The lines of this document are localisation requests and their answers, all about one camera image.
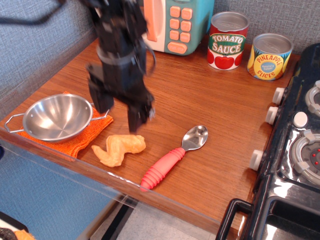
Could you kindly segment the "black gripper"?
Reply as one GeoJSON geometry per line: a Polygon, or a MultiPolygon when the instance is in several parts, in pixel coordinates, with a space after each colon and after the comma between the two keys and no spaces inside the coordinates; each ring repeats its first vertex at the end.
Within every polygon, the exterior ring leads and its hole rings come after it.
{"type": "Polygon", "coordinates": [[[90,63],[88,87],[95,109],[106,113],[118,100],[127,105],[130,133],[155,116],[154,97],[144,83],[147,73],[146,54],[133,53],[124,57],[98,55],[101,64],[90,63]]]}

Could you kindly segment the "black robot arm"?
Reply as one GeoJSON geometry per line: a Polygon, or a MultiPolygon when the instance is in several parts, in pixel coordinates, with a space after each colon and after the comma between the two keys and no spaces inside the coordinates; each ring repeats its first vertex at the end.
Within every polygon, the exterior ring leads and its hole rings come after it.
{"type": "Polygon", "coordinates": [[[143,40],[147,22],[136,0],[83,0],[90,12],[101,65],[89,64],[88,87],[94,106],[106,113],[114,100],[127,105],[128,128],[135,133],[154,115],[153,95],[145,87],[147,74],[143,40]]]}

